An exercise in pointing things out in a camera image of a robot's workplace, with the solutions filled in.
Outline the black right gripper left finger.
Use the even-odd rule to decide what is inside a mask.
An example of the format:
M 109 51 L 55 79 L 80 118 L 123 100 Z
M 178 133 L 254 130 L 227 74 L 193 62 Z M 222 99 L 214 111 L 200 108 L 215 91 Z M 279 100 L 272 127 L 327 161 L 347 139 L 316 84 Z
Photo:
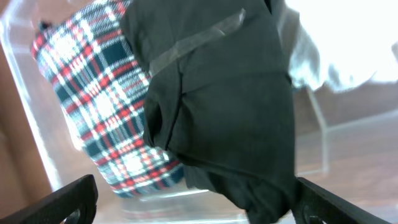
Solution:
M 37 203 L 1 219 L 10 223 L 77 223 L 92 224 L 96 215 L 98 189 L 88 174 L 42 198 Z

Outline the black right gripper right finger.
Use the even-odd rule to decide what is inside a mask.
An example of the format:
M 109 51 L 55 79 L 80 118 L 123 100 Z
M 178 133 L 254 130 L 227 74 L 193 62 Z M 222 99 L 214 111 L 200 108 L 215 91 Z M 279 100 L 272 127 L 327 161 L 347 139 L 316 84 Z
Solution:
M 297 185 L 298 201 L 292 208 L 297 224 L 389 224 L 303 177 Z

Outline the black cloth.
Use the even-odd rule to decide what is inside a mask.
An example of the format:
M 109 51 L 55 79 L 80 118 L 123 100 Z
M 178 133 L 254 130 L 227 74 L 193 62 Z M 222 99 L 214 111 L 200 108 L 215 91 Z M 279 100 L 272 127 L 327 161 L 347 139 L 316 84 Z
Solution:
M 150 76 L 144 142 L 224 195 L 251 223 L 294 205 L 292 86 L 274 1 L 133 1 L 121 28 Z

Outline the plaid flannel cloth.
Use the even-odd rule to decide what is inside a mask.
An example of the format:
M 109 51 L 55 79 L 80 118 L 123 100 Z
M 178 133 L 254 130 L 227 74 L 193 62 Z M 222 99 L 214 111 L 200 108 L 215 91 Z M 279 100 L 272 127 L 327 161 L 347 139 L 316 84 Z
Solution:
M 146 146 L 142 70 L 119 21 L 127 1 L 94 1 L 58 25 L 41 22 L 32 56 L 51 84 L 78 146 L 124 198 L 166 189 L 183 167 Z

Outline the white printed cloth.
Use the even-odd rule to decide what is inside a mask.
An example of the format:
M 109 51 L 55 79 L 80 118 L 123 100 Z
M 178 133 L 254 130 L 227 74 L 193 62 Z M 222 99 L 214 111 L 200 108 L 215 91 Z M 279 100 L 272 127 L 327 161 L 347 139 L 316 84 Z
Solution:
M 283 1 L 277 25 L 296 88 L 397 83 L 397 0 Z

